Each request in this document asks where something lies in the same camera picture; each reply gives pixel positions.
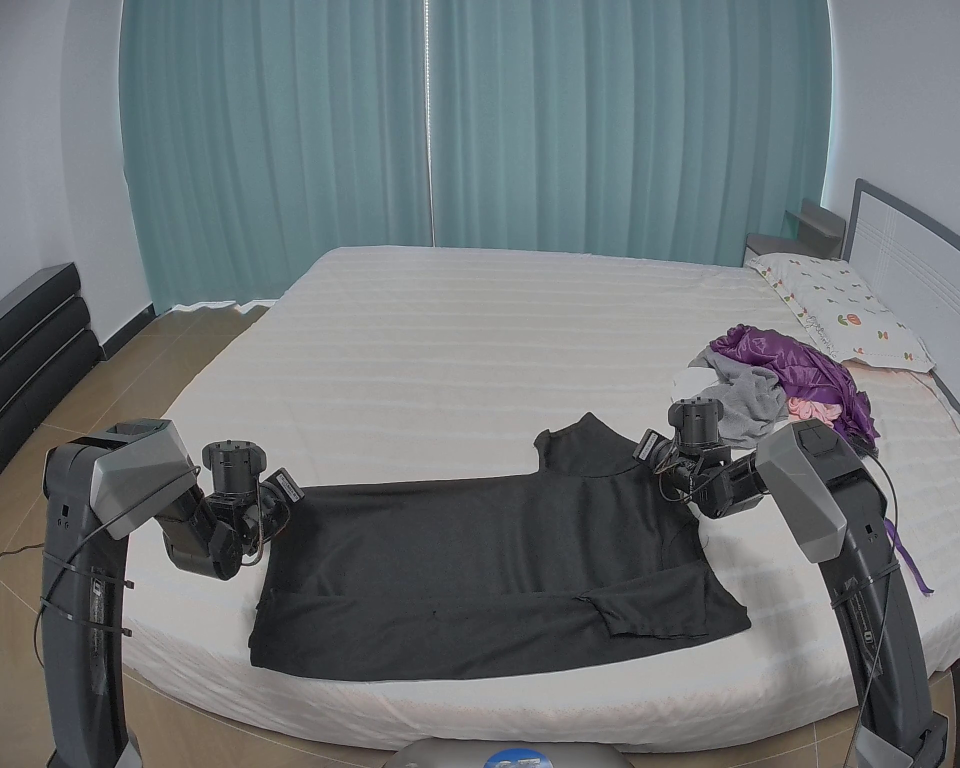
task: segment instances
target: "black garment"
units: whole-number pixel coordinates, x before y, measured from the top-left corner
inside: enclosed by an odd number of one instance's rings
[[[750,626],[635,443],[593,414],[534,474],[306,490],[272,543],[251,663],[328,680],[525,675]]]

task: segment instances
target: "white pillow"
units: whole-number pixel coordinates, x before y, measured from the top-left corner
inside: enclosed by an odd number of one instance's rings
[[[887,309],[846,261],[798,253],[754,256],[757,270],[806,328],[813,346],[836,360],[926,373],[934,362],[924,343]]]

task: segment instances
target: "curtain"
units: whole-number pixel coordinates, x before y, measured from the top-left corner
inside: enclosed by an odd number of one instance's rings
[[[120,108],[158,311],[431,243],[422,0],[126,0]]]
[[[827,0],[438,0],[438,246],[739,265],[820,200]]]

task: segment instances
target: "tiled floor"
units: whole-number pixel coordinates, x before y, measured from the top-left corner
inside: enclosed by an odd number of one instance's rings
[[[43,540],[40,495],[46,450],[82,433],[135,417],[163,415],[180,391],[261,314],[232,309],[173,313],[154,321],[111,360],[98,365],[38,428],[0,474],[0,549]],[[39,595],[37,550],[0,560],[0,765],[33,768],[53,748],[42,671],[31,630]],[[302,741],[202,712],[155,690],[133,672],[124,680],[127,717],[144,764],[181,768],[332,768],[380,766],[388,753]],[[953,683],[931,681],[934,708],[950,718]],[[642,768],[837,768],[853,716],[842,712],[768,739],[710,752],[634,755]],[[946,765],[952,765],[952,747]]]

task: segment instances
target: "pink cloth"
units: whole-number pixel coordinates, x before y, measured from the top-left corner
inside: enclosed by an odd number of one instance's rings
[[[787,410],[790,416],[795,416],[791,421],[803,421],[805,419],[819,419],[827,426],[833,426],[833,423],[840,418],[843,413],[842,405],[832,405],[825,402],[816,402],[814,400],[803,400],[799,397],[788,397],[786,400]]]

